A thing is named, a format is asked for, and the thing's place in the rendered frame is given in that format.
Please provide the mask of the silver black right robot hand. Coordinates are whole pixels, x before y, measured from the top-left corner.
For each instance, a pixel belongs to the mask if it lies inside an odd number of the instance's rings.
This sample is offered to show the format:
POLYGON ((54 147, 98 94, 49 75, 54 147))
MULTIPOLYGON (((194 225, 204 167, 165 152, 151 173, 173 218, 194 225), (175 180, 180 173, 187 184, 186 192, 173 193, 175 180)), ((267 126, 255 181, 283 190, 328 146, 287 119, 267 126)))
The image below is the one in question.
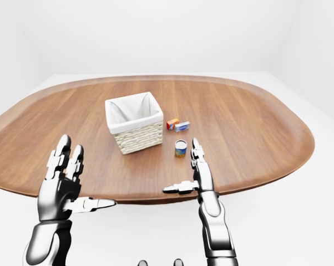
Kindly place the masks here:
POLYGON ((192 193, 192 191, 197 191, 198 193, 214 191, 214 183, 209 164, 204 159, 204 150, 195 137, 192 140, 190 155, 191 167, 194 170, 193 182, 182 181, 181 183, 167 186, 163 188, 163 193, 178 193, 183 195, 192 193))

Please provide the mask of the white lined wicker basket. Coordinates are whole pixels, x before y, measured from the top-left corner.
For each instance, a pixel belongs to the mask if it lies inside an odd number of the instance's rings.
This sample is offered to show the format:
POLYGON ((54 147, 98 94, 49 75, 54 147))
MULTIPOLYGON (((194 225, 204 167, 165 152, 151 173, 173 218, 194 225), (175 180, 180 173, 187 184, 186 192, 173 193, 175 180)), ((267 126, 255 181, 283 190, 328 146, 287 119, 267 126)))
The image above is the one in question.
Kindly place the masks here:
POLYGON ((163 112, 151 92, 105 101, 109 132, 123 155, 163 142, 163 112))

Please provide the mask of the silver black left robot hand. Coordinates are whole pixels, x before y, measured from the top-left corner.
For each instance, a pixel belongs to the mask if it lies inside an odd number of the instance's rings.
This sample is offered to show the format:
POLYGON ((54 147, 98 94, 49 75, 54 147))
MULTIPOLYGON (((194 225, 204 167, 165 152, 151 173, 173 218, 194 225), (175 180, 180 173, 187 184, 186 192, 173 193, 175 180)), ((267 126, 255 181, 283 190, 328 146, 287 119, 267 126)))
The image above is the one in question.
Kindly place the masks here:
POLYGON ((64 134, 50 154, 47 173, 38 194, 38 215, 41 222, 66 220, 72 213, 94 212, 115 206, 113 199, 81 197, 80 175, 83 173, 84 149, 71 150, 71 139, 64 134))

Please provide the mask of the blue yellow soup tin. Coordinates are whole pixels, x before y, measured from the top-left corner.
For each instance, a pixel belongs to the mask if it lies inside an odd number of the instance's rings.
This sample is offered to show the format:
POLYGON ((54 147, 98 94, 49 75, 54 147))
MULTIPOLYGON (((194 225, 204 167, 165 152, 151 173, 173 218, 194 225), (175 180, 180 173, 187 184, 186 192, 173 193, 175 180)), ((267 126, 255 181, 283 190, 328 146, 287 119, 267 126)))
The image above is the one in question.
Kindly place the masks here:
POLYGON ((175 156, 176 157, 185 157, 187 151, 187 142, 185 140, 177 140, 175 142, 175 156))

